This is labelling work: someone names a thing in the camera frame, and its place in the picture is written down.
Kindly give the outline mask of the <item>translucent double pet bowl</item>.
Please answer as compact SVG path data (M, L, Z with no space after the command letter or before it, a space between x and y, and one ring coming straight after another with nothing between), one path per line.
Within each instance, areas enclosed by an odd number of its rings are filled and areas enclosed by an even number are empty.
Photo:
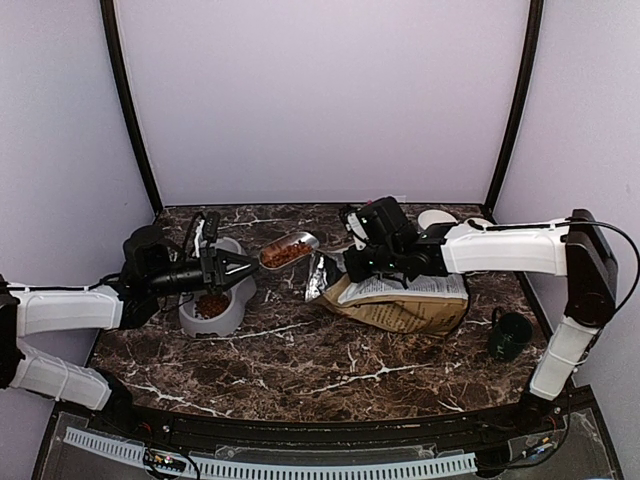
M244 248L236 240L223 237L202 250L200 257L209 253L217 259L221 271L223 267L219 263L220 252L246 255ZM257 291L253 274L229 290L180 293L178 315L183 331L193 338L212 334L225 337L233 333L243 321L246 303Z

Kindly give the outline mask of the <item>silver metal scoop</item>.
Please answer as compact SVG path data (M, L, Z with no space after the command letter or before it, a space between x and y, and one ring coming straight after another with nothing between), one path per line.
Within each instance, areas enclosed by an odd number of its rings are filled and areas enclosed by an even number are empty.
M261 249L260 264L270 271L280 270L303 259L319 246L319 240L309 232L290 233Z

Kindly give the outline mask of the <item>brown pet food bag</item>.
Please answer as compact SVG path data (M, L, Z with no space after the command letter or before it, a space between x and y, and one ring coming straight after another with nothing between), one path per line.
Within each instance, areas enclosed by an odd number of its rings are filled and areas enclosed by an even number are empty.
M354 283L340 251L310 255L305 300L389 332L431 337L447 336L470 306L459 274L420 276L406 286L376 276Z

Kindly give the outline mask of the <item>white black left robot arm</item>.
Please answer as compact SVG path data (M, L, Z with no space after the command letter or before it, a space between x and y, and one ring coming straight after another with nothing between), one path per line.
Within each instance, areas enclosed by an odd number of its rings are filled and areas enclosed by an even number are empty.
M226 292L250 277L259 261L221 248L217 229L198 240L196 255L143 226L124 242L120 273L91 286L44 287L1 283L1 386L24 389L101 411L120 436L141 427L131 393L113 375L71 364L41 352L24 337L50 331L131 330L143 326L171 295L205 290Z

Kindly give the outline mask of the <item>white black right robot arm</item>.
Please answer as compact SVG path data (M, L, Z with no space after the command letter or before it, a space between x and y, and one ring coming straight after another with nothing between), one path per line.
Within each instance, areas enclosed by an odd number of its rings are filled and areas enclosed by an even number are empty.
M354 238L343 254L349 279L388 278L408 286L420 276L447 277L473 272L513 272L524 278L564 278L567 303L548 346L532 373L529 395L510 413L521 434L534 432L584 361L604 327L630 300L618 295L619 267L604 235L620 228L598 221L587 209L568 217L533 223L494 224L482 218L461 221L435 209L416 221L392 196L362 206L347 205L339 218Z

